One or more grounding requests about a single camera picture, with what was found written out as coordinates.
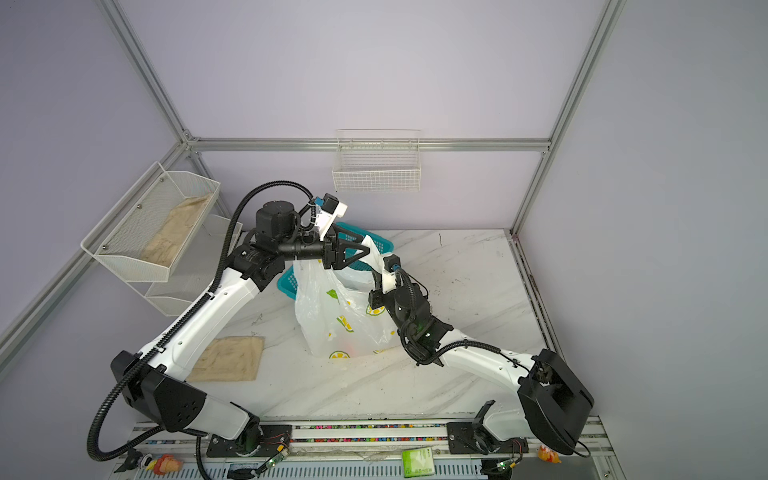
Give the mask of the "white plastic bag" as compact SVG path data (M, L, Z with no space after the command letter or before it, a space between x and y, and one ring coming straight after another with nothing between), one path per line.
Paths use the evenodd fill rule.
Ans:
M372 310L372 269L326 269L320 260L298 260L295 316L313 356L349 359L379 354L398 343L384 308Z

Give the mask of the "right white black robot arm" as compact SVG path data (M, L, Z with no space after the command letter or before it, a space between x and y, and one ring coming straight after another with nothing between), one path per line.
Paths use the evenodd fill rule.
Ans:
M459 369L511 391L543 445L589 456L580 437L594 398L560 355L547 348L536 355L516 353L463 334L432 313L421 284L400 267L372 276L369 306L392 317L403 350L417 365Z

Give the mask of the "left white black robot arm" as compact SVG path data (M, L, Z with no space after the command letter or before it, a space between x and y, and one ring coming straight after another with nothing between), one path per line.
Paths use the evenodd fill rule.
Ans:
M288 261L312 260L325 269L342 270L379 256L369 236L337 224L346 206L335 197L327 196L308 209L314 221L304 226L291 203L266 203L242 242L226 249L212 284L193 304L138 352L123 351L113 359L116 385L90 427L90 444L97 444L109 409L123 398L155 422L151 435L207 433L234 442L244 453L257 449L263 436L259 418L191 385L188 379L218 334L283 273Z

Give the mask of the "green small box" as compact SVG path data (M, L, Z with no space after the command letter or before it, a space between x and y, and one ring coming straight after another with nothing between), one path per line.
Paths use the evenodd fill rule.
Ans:
M403 477L406 479L436 474L433 450L429 447L403 451L401 458Z

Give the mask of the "beige glove on table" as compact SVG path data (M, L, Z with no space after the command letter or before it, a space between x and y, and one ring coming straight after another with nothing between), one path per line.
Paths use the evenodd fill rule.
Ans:
M256 336L215 339L197 360L186 381L254 381L264 345L264 339Z

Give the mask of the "lower white mesh shelf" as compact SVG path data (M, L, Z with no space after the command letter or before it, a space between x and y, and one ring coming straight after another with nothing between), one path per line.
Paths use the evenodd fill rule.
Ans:
M132 282L128 286L163 315L181 315L209 288L229 223L228 218L209 214L167 282Z

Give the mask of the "white mesh shelf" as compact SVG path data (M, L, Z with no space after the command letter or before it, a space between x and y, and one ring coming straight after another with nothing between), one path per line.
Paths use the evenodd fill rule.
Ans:
M167 282L132 282L128 286L163 315L181 315L209 288L229 223L228 218L209 214Z
M81 249L126 283L165 283L218 200L220 183L154 163L81 241ZM176 230L164 255L160 240L181 205L192 205L190 222Z

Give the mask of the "beige glove in shelf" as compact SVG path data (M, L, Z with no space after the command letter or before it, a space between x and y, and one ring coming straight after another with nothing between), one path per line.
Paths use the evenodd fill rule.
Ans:
M186 198L174 207L160 230L149 241L140 259L170 267L212 195Z

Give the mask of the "upper white mesh shelf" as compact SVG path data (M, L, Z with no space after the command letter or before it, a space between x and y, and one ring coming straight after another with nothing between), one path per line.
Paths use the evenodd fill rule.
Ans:
M165 283L218 200L220 183L154 163L81 241L81 249L126 283ZM160 240L181 205L192 205L190 222L176 230L164 255Z

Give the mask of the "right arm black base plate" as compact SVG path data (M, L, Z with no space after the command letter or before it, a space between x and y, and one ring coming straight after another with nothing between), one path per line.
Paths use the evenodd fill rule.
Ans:
M457 454L501 455L526 454L529 445L525 438L498 440L484 426L473 422L446 424L449 452Z

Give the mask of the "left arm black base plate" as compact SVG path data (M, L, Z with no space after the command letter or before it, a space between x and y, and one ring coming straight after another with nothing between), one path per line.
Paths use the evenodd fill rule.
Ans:
M290 424L260 424L256 434L243 434L236 440L213 435L206 449L209 458L269 458L278 449L290 445L293 426Z

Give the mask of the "orange toy right rail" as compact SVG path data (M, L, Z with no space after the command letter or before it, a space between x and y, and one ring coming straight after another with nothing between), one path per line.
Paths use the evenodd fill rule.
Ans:
M537 451L537 457L541 461L546 462L546 463L550 463L550 464L561 464L562 463L560 455L556 451L552 450L551 448L549 448L549 447L547 447L545 445L540 445L539 446L538 451Z

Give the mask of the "aluminium mounting rail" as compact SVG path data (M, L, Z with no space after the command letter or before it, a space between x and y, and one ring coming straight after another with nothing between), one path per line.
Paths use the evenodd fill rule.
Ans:
M515 437L525 438L529 445L526 454L478 455L449 452L446 424L449 422L471 422L454 419L410 419L410 420L351 420L351 421L276 421L263 424L290 424L293 433L287 451L293 458L383 460L411 449L429 447L438 457L468 458L510 458L536 457L541 441L532 433L519 430ZM201 440L201 451L206 459L206 449L212 436ZM223 458L251 461L267 458Z

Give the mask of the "orange toy left rail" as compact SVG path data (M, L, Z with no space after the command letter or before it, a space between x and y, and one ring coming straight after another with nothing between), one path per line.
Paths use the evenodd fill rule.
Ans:
M179 472L182 467L183 462L171 455L163 455L151 463L151 471L157 476Z

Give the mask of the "black small object left rail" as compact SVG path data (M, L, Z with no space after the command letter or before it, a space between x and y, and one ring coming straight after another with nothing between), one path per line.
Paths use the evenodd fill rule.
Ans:
M144 454L141 451L138 451L135 448L130 448L126 452L126 458L115 470L115 473L123 473L137 469L143 457Z

